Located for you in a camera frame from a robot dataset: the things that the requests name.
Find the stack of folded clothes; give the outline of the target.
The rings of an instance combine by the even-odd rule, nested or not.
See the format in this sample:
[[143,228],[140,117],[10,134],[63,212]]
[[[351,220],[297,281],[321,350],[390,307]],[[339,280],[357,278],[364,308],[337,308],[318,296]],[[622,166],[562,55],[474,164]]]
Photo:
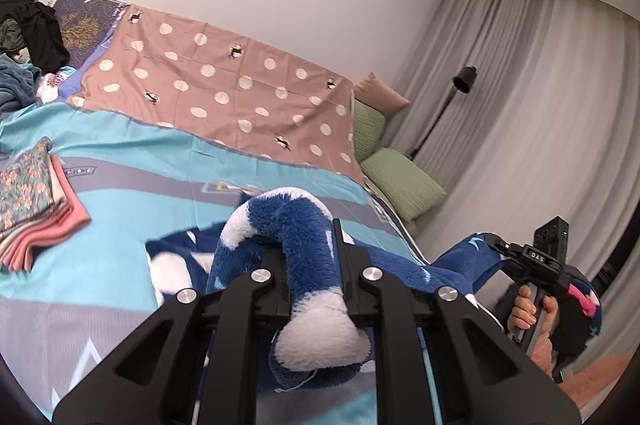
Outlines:
[[31,271],[40,249],[66,241],[91,216],[43,137],[1,166],[1,269]]

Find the teal blue blanket heap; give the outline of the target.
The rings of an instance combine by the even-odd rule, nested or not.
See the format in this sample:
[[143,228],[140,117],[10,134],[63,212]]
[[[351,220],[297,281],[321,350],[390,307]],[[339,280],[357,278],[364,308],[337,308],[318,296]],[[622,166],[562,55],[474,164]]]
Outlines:
[[0,111],[2,118],[37,101],[41,70],[31,63],[19,64],[6,54],[0,58]]

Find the turquoise grey patterned bedspread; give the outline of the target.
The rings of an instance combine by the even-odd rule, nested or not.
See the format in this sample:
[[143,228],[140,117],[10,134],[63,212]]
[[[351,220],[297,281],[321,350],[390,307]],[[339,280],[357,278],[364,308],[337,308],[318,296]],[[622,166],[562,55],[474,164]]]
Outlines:
[[39,254],[31,271],[1,278],[2,357],[44,414],[156,309],[146,243],[227,219],[244,191],[305,189],[355,239],[424,260],[374,197],[341,174],[249,156],[167,123],[67,104],[3,120],[2,160],[42,138],[50,139],[91,218]]

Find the black garment pile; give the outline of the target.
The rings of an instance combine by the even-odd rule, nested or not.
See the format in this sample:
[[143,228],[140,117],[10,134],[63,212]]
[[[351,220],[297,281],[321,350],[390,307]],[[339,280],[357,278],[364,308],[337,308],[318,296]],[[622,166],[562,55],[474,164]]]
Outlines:
[[55,10],[40,2],[18,5],[6,18],[21,29],[30,60],[43,74],[56,73],[70,61]]

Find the pink polka dot sheet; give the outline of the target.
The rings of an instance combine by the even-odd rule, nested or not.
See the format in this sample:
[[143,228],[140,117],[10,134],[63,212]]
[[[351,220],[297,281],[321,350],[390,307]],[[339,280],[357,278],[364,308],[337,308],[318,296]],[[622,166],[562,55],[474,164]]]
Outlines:
[[132,5],[70,104],[363,181],[352,82],[245,35]]

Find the grey window curtain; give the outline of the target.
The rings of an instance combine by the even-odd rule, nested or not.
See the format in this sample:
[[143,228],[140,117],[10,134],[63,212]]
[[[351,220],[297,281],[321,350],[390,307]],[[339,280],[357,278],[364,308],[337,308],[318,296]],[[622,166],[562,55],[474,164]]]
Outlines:
[[524,243],[570,225],[597,275],[639,200],[639,23],[598,0],[440,0],[385,145],[447,192],[416,224],[435,258],[491,231]]

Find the blue fleece garment white patches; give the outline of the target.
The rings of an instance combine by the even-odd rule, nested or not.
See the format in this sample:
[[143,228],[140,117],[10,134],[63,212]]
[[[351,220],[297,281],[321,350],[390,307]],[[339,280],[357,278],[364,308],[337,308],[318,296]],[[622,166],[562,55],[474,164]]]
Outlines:
[[271,244],[280,245],[285,258],[291,319],[260,341],[258,391],[349,382],[374,357],[372,333],[347,315],[333,216],[303,189],[242,194],[227,220],[146,242],[156,299],[163,303],[180,289],[227,289],[260,267]]

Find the tan pillow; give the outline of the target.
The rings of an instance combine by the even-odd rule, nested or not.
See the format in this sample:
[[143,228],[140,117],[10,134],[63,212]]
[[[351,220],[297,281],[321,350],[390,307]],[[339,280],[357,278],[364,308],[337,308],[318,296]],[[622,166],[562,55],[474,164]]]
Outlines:
[[410,104],[410,101],[398,94],[381,81],[373,72],[359,81],[354,89],[355,99],[391,118]]

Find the green ribbed pillow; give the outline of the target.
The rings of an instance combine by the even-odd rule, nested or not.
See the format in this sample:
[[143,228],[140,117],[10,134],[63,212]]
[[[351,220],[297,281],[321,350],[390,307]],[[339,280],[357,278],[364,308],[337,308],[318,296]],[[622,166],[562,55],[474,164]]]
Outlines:
[[419,218],[447,197],[441,185],[394,149],[376,151],[360,168],[404,220]]
[[385,116],[375,108],[354,101],[352,144],[358,163],[375,152],[386,126]]

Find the purple patterned pillow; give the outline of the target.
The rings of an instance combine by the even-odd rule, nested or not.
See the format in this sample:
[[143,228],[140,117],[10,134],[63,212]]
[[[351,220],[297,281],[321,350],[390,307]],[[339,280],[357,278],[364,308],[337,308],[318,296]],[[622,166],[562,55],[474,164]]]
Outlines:
[[119,0],[56,0],[53,9],[70,53],[67,65],[79,69],[128,7]]

